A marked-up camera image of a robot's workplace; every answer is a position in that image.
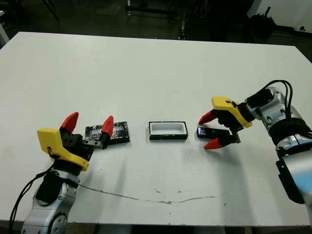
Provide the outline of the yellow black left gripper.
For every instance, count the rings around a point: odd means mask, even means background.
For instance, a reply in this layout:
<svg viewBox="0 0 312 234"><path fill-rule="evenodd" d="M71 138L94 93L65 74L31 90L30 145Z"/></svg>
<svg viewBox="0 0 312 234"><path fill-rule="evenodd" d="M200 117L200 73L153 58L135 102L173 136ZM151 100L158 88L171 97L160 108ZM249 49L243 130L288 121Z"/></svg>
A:
<svg viewBox="0 0 312 234"><path fill-rule="evenodd" d="M70 114L59 129L42 128L37 130L41 149L56 165L69 171L87 171L89 161L97 145L86 142L82 135L72 134L78 120L78 112ZM102 149L106 149L113 134L114 118L109 116L102 128Z"/></svg>

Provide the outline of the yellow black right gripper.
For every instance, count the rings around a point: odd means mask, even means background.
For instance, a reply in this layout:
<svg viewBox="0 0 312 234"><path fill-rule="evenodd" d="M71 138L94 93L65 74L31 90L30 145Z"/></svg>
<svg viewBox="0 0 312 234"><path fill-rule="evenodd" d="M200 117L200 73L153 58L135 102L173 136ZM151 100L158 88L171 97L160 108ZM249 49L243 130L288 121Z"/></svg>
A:
<svg viewBox="0 0 312 234"><path fill-rule="evenodd" d="M229 97L212 97L213 109L204 114L198 124L205 124L217 118L220 125L228 129L226 134L205 135L209 139L205 150L220 149L232 143L240 143L238 132L253 125L253 115L247 104L236 103Z"/></svg>

